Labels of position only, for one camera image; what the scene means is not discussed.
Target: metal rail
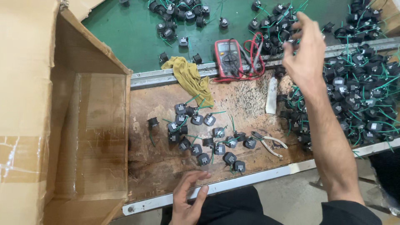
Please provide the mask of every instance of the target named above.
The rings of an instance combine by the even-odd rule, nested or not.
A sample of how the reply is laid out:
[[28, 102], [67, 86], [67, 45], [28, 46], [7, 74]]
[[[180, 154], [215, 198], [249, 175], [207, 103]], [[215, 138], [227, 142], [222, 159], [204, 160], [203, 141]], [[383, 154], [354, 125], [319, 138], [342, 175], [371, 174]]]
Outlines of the metal rail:
[[[400, 138], [391, 141], [390, 145], [393, 148], [400, 146]], [[353, 150], [357, 151], [358, 152], [357, 154], [362, 157], [362, 156], [373, 155], [387, 149], [390, 149], [389, 144], [387, 142], [381, 142], [363, 147], [358, 147]], [[255, 172], [243, 176], [230, 178], [227, 180], [208, 184], [208, 186], [210, 186], [210, 188], [208, 189], [208, 195], [247, 185], [252, 185], [258, 182], [298, 173], [313, 168], [316, 168], [315, 161], [313, 159], [309, 159], [303, 162], [291, 163], [281, 167], [276, 167], [272, 169], [263, 170], [260, 172]], [[188, 191], [187, 199], [196, 198], [199, 190], [200, 187], [191, 188]], [[124, 213], [125, 216], [128, 216], [135, 213], [161, 208], [171, 204], [172, 204], [172, 193], [125, 204], [122, 207], [122, 212]]]
[[[388, 51], [392, 49], [396, 49], [400, 47], [400, 37], [395, 38], [386, 38], [379, 40], [372, 40], [363, 42], [362, 44], [368, 44], [370, 47], [376, 49], [379, 52]], [[359, 43], [349, 44], [348, 48], [346, 48], [346, 44], [334, 45], [326, 47], [325, 50], [325, 58], [332, 58], [340, 55], [345, 52], [346, 49], [352, 51], [356, 49], [356, 46], [359, 46]], [[274, 56], [269, 60], [270, 56], [262, 56], [263, 61], [269, 61], [265, 67], [273, 68], [277, 65], [282, 64], [282, 60], [278, 56]], [[250, 67], [247, 65], [247, 62], [242, 59], [243, 70], [249, 70]], [[214, 78], [218, 75], [217, 65], [212, 63], [205, 63], [197, 65], [197, 70], [199, 71], [200, 77], [204, 78], [205, 76], [209, 76], [210, 78]], [[173, 69], [166, 70], [156, 70], [142, 73], [132, 74], [130, 79], [130, 89], [138, 90], [144, 88], [151, 88], [157, 86], [164, 86], [169, 84], [177, 84], [178, 81], [174, 76]]]

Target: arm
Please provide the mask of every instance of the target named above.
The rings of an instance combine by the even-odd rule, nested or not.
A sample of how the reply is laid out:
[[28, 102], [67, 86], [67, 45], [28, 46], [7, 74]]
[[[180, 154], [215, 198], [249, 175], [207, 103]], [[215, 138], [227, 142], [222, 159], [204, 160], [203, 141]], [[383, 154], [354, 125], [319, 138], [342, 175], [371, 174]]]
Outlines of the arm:
[[299, 51], [284, 44], [283, 65], [304, 95], [312, 140], [312, 149], [328, 200], [348, 200], [364, 205], [358, 188], [357, 166], [352, 150], [333, 113], [326, 85], [322, 78], [325, 42], [317, 22], [298, 12], [299, 22], [292, 26], [302, 29]]

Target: green workbench mat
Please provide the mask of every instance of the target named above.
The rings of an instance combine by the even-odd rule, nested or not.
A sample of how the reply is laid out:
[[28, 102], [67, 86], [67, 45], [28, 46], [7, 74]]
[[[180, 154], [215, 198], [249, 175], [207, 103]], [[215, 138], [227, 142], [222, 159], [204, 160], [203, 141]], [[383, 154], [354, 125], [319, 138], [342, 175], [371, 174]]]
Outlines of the green workbench mat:
[[[161, 16], [148, 10], [148, 1], [130, 0], [130, 6], [125, 8], [118, 0], [105, 0], [82, 21], [82, 24], [92, 32], [100, 41], [111, 47], [112, 51], [121, 62], [132, 69], [134, 73], [160, 69], [159, 54], [166, 52], [169, 57], [183, 56], [192, 61], [192, 57], [199, 53], [203, 62], [214, 60], [214, 43], [221, 39], [234, 38], [242, 44], [251, 39], [247, 26], [259, 13], [251, 10], [254, 0], [224, 0], [222, 16], [228, 18], [230, 25], [227, 30], [219, 29], [220, 9], [214, 14], [212, 21], [204, 28], [196, 27], [195, 23], [178, 22], [176, 34], [178, 38], [190, 37], [192, 49], [178, 47], [178, 39], [166, 44], [156, 31], [156, 25], [163, 22]], [[305, 0], [292, 2], [294, 8], [298, 8]], [[220, 1], [203, 0], [211, 8], [211, 13], [216, 10]], [[285, 3], [279, 0], [261, 0], [265, 10], [272, 12], [277, 3]], [[309, 0], [305, 13], [313, 20], [319, 22], [322, 28], [329, 21], [335, 23], [334, 30], [340, 26], [348, 13], [347, 4], [350, 0]], [[262, 12], [257, 19], [265, 18], [267, 14]], [[340, 44], [332, 34], [327, 34], [327, 45]]]

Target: person's left hand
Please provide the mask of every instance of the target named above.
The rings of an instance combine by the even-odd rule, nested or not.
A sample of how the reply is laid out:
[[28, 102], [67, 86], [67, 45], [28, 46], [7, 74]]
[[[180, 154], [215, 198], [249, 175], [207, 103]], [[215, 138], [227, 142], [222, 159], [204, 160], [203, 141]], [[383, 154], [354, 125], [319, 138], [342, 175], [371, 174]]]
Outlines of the person's left hand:
[[211, 174], [203, 171], [190, 171], [183, 175], [178, 186], [174, 189], [174, 204], [172, 206], [170, 225], [192, 225], [197, 223], [200, 218], [201, 207], [207, 197], [208, 186], [204, 185], [200, 188], [193, 205], [188, 204], [186, 195], [192, 183], [195, 183], [196, 180], [204, 180], [210, 177]]

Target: cardboard box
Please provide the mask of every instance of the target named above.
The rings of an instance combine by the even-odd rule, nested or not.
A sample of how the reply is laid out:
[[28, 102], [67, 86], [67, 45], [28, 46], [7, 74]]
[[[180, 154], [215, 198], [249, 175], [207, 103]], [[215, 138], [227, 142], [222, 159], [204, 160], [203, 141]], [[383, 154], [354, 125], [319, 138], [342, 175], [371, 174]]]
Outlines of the cardboard box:
[[132, 71], [63, 1], [0, 11], [0, 223], [108, 224], [127, 200]]

